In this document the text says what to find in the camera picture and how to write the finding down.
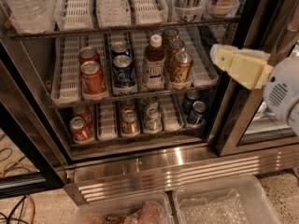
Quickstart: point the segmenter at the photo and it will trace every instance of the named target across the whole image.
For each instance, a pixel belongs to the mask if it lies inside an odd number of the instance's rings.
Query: brown glass bottle
[[[143,83],[160,84],[163,80],[165,62],[164,48],[160,35],[152,35],[150,44],[144,50]]]

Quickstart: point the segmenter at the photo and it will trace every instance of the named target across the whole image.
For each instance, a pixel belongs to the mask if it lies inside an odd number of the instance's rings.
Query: refrigerator
[[[279,128],[270,120],[271,129],[254,129],[263,125],[256,119],[263,90],[243,88],[209,58],[211,46],[222,43],[264,50],[270,54],[268,63],[275,66],[299,39],[295,16],[299,0],[238,0],[233,17],[155,24],[138,23],[136,6],[129,2],[132,25],[63,31],[56,27],[52,32],[27,34],[7,28],[9,9],[1,0],[1,129],[38,169],[0,179],[1,197],[64,188],[77,205],[83,205],[299,164],[299,139],[289,126]],[[115,89],[111,42],[126,41],[137,65],[150,35],[169,28],[178,29],[191,44],[206,77],[196,79],[195,74],[190,86],[177,90],[165,75],[162,87],[148,90],[136,69],[136,90],[123,94]],[[101,100],[86,99],[78,71],[71,77],[62,68],[70,55],[78,69],[78,51],[86,46],[96,46],[105,70],[107,97]],[[182,110],[187,91],[199,91],[206,103],[200,125],[190,125]],[[145,132],[142,105],[147,97],[157,97],[160,103],[159,132]],[[121,101],[130,99],[140,126],[137,135],[126,135],[121,124]],[[79,105],[92,112],[93,140],[87,144],[75,143],[69,129],[72,109]]]

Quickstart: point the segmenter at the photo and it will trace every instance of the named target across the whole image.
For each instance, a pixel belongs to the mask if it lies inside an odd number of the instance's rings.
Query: metal base panel
[[[258,175],[299,165],[289,145],[219,157],[211,147],[177,147],[69,171],[64,190],[77,205],[232,175]]]

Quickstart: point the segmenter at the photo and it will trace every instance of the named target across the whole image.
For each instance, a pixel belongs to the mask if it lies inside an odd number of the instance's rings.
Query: beverage cooler
[[[299,165],[292,129],[259,117],[271,113],[263,91],[242,87],[209,57],[220,43],[263,50],[275,66],[298,41],[299,0],[44,0],[46,12],[27,20],[9,1],[1,0],[1,129],[38,172],[0,179],[2,197],[64,188],[82,205]],[[192,67],[179,83],[165,67],[149,85],[144,50],[167,31],[178,32]],[[115,44],[129,52],[129,85],[115,76]],[[103,72],[96,94],[80,73],[87,47]],[[89,120],[75,119],[82,107]]]

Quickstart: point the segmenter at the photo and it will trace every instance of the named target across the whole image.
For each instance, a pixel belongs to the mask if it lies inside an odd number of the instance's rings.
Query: floor
[[[283,224],[299,224],[299,188],[297,178],[291,173],[278,172],[257,176],[270,202]],[[38,224],[67,224],[78,210],[63,189],[30,195],[36,205],[35,222]],[[1,213],[8,216],[21,197],[0,200]],[[19,217],[18,208],[14,217]],[[29,221],[32,205],[25,201],[21,219]]]

